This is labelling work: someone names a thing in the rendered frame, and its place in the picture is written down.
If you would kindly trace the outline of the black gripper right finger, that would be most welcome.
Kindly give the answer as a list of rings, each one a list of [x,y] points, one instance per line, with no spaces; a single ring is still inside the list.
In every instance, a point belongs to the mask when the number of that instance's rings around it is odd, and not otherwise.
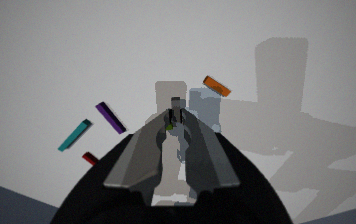
[[[230,209],[254,224],[293,224],[284,204],[261,171],[221,133],[184,108],[187,184],[197,193],[210,191],[214,206]]]

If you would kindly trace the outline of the orange rectangular bar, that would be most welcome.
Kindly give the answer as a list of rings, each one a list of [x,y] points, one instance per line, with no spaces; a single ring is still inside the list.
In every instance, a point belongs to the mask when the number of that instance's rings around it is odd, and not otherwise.
[[[224,87],[223,85],[221,85],[220,83],[218,83],[217,81],[215,81],[214,79],[212,79],[209,76],[206,76],[206,78],[203,81],[206,85],[208,85],[209,87],[213,88],[214,90],[216,90],[217,92],[221,93],[222,95],[224,95],[225,97],[227,97],[230,93],[230,90],[227,89],[226,87]]]

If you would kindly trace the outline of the purple rod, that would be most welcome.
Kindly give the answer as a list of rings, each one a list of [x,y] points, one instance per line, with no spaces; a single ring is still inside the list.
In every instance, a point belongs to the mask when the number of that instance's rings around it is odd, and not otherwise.
[[[125,132],[126,128],[117,119],[113,112],[108,108],[108,106],[103,102],[95,106],[97,110],[104,116],[104,118],[111,124],[111,126],[118,132],[122,134]]]

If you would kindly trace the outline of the turquoise rod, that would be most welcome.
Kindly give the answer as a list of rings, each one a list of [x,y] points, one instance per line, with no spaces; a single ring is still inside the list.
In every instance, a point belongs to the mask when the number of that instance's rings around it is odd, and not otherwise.
[[[82,131],[90,124],[91,122],[87,119],[82,121],[80,125],[70,134],[70,136],[60,145],[58,148],[59,151],[63,152],[81,133]]]

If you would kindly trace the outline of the lime green rectangular bar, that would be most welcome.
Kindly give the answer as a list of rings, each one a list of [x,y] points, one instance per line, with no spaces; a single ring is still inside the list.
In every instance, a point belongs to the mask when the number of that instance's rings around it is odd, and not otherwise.
[[[172,124],[172,121],[171,121],[171,124],[169,124],[169,125],[167,126],[166,131],[167,131],[167,130],[172,130],[172,129],[173,129],[173,124]]]

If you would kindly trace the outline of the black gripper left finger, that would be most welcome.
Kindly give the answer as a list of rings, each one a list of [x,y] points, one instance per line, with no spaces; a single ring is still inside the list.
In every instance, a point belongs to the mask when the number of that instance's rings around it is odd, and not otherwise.
[[[126,206],[132,191],[140,191],[145,205],[151,206],[162,178],[162,143],[171,121],[172,109],[167,109],[127,135],[84,174],[50,224],[84,224],[107,210]]]

